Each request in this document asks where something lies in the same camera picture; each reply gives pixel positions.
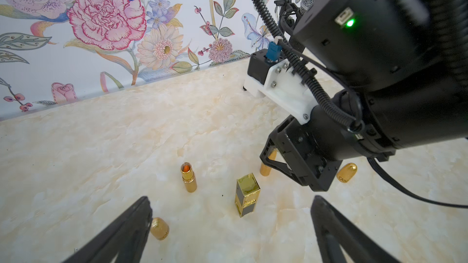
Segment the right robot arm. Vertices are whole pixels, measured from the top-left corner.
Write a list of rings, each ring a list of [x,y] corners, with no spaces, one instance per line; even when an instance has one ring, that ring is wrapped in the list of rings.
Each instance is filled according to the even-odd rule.
[[[273,36],[251,56],[245,89],[290,112],[262,163],[327,191],[341,163],[366,157],[376,173],[397,150],[468,135],[468,0],[280,0]]]

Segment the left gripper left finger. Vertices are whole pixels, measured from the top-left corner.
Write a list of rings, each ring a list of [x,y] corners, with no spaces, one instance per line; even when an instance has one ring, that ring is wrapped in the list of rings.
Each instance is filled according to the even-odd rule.
[[[138,263],[152,222],[148,197],[142,196],[66,263]]]

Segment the gold lipstick cap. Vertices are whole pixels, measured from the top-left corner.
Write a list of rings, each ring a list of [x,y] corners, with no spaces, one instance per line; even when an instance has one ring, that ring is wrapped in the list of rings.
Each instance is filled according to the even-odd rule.
[[[357,173],[358,166],[355,163],[348,163],[336,174],[341,183],[348,183]]]
[[[152,219],[150,232],[157,240],[165,240],[169,235],[169,225],[160,217]]]

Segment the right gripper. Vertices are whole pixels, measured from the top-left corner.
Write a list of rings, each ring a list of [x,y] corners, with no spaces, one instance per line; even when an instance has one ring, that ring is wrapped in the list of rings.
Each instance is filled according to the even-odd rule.
[[[273,152],[285,161],[270,158]],[[343,129],[316,106],[308,123],[301,125],[290,116],[274,129],[274,139],[267,139],[260,159],[301,186],[325,192],[344,160],[366,157],[388,161],[394,154],[392,147],[380,147],[366,135],[359,138]]]

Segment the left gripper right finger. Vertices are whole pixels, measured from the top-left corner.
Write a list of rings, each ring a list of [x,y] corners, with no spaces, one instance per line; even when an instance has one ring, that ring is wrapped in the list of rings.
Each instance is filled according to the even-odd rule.
[[[356,263],[396,263],[398,260],[378,246],[326,199],[315,196],[311,217],[324,263],[344,263],[344,253]]]

